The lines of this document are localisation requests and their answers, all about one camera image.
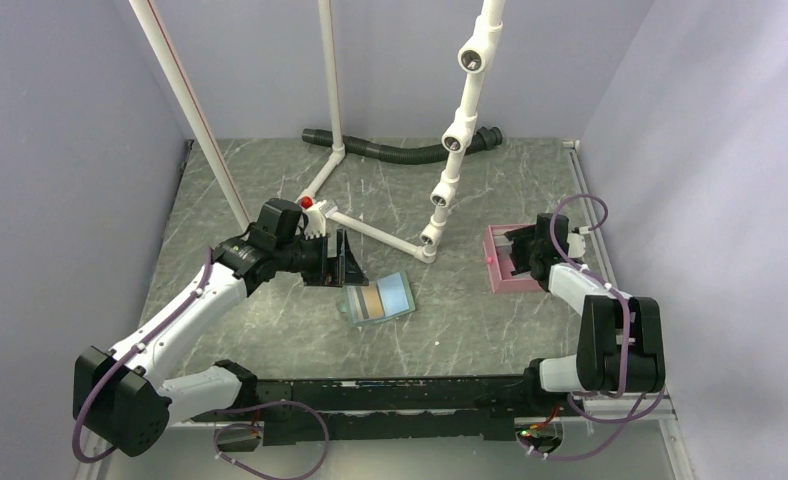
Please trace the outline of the white PVC pipe frame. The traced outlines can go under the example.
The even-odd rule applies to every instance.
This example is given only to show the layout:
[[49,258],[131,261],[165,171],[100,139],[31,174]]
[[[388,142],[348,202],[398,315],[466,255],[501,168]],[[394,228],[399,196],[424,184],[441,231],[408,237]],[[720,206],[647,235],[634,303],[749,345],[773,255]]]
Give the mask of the white PVC pipe frame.
[[[181,107],[183,116],[194,134],[194,139],[205,154],[223,196],[228,202],[230,211],[240,226],[247,226],[250,222],[250,215],[229,173],[228,165],[217,145],[216,138],[157,6],[152,1],[131,1],[129,5],[178,105]],[[320,188],[347,154],[342,132],[332,6],[329,1],[318,3],[332,141],[331,153],[326,163],[311,183],[302,190],[295,202],[311,212],[311,225],[306,229],[308,233],[323,234],[328,224],[335,223],[403,252],[422,263],[431,264],[436,260],[447,219],[457,195],[461,165],[466,156],[466,150],[477,132],[480,96],[485,77],[491,69],[500,42],[504,9],[505,3],[503,1],[484,1],[480,14],[475,19],[470,38],[457,54],[457,61],[466,73],[466,80],[460,104],[454,113],[454,119],[441,137],[441,144],[447,152],[447,156],[440,180],[430,194],[434,212],[419,235],[420,242],[413,244],[362,220],[340,213],[332,202],[317,198]]]

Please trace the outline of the pink plastic card tray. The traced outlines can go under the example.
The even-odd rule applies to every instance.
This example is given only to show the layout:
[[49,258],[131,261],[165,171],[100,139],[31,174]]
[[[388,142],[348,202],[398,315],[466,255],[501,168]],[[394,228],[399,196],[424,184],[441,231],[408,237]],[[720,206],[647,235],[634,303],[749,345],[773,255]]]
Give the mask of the pink plastic card tray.
[[525,224],[488,225],[483,237],[483,251],[491,290],[494,294],[542,292],[529,273],[514,274],[511,260],[511,241],[505,233],[525,227]]

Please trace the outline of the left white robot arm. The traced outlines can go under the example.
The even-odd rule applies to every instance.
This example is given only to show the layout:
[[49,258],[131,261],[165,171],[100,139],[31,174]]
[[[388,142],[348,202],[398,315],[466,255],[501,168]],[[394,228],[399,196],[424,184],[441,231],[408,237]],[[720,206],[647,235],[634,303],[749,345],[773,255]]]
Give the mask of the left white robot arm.
[[89,347],[73,374],[71,448],[82,463],[121,451],[138,456],[166,428],[209,411],[234,420],[257,406],[257,377],[232,361],[173,378],[172,367],[209,325],[279,273],[307,287],[365,286],[347,233],[326,233],[317,205],[265,202],[246,230],[207,251],[199,273],[158,314],[112,347]]

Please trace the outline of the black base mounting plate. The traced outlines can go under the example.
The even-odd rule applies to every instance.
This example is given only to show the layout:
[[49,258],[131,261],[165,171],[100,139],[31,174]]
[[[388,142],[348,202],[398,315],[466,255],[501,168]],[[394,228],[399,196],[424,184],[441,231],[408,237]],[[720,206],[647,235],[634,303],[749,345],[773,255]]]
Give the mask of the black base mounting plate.
[[569,415],[565,394],[538,372],[390,378],[264,379],[197,423],[255,421],[267,446],[332,441],[476,437],[511,441],[517,431]]

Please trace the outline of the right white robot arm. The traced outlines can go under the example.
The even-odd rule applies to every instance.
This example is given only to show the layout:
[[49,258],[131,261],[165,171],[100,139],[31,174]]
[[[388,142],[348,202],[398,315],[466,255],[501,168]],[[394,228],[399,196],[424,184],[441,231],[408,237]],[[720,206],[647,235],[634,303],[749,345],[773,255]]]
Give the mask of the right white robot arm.
[[503,234],[512,274],[528,276],[580,315],[576,352],[537,359],[538,377],[521,388],[527,411],[544,415],[560,393],[653,393],[665,384],[660,307],[627,294],[582,262],[582,236],[562,214],[540,214],[534,224]]

